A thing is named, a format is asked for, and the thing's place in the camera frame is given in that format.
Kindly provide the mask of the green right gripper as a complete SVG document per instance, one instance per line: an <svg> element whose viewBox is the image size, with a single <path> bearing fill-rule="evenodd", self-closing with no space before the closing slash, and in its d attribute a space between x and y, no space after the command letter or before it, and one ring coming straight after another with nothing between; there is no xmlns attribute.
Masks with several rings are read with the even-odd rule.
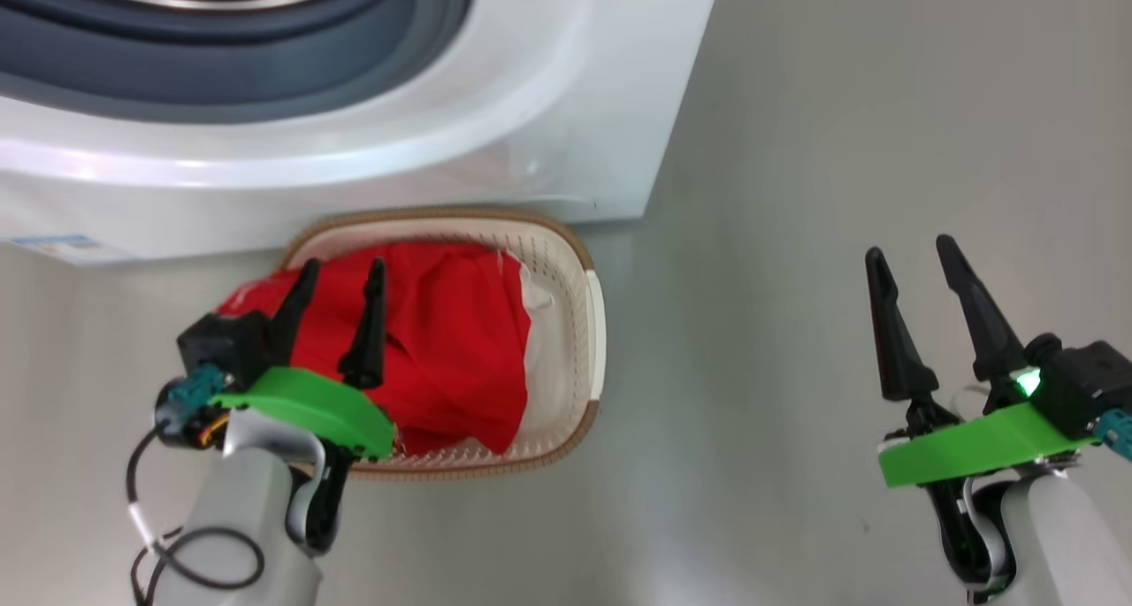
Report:
<svg viewBox="0 0 1132 606"><path fill-rule="evenodd" d="M890 488L918 487L929 494L940 541L967 594L1004 594L1013 580L1006 522L988 517L990 503L975 498L975 481L1019 466L1060 472L1096 438L1072 441L1032 407L1040 372L1023 372L1023 347L1006 316L975 274L950 234L937 237L947 288L957 295L974 344L975 379L1001 381L1018 404L966 423L935 402L914 402L908 428L880 444L878 464ZM899 288L878 247L866 251L865 270L882 396L890 402L927 400L940 389L906 327Z"/></svg>

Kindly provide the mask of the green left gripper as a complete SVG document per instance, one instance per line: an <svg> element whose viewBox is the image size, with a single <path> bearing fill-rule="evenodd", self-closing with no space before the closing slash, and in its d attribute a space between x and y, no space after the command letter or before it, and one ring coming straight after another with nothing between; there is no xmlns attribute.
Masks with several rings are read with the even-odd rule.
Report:
<svg viewBox="0 0 1132 606"><path fill-rule="evenodd" d="M267 325L272 365L291 364L295 338L314 299L321 262L308 259ZM363 311L342 357L343 383L303 369L274 367L245 392L223 392L211 407L226 409L224 453L263 449L286 466L308 464L312 472L295 484L288 501L286 529L309 554L324 554L337 537L340 501L352 466L391 456L396 427L361 391L384 381L386 343L386 265L375 258L363 285Z"/></svg>

